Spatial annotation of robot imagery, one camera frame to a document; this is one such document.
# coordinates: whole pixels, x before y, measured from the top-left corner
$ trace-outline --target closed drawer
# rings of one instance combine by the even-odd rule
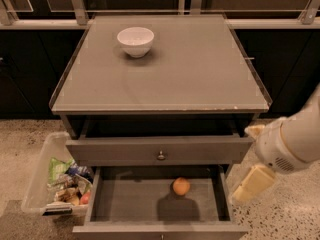
[[[79,165],[188,165],[240,163],[252,138],[226,136],[170,136],[91,138],[66,143]]]
[[[185,196],[172,191],[183,176]],[[99,167],[79,239],[239,239],[219,166]]]

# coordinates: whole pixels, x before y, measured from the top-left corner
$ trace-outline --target drawer knob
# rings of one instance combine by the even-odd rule
[[[159,152],[159,155],[157,156],[157,159],[158,159],[158,160],[161,160],[161,161],[166,159],[166,157],[165,157],[165,155],[163,154],[162,150]]]

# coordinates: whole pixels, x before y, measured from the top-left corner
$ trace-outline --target trash bin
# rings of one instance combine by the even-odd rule
[[[47,189],[50,159],[55,157],[60,161],[67,162],[72,158],[65,146],[69,139],[70,136],[67,132],[54,132],[47,136],[22,201],[21,209],[23,212],[39,215],[85,215],[88,205],[48,204],[53,202],[52,193],[49,193]]]

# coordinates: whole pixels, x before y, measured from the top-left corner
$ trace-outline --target white bowl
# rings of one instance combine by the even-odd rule
[[[154,34],[147,28],[133,27],[119,32],[117,39],[126,53],[131,57],[140,58],[151,49]]]

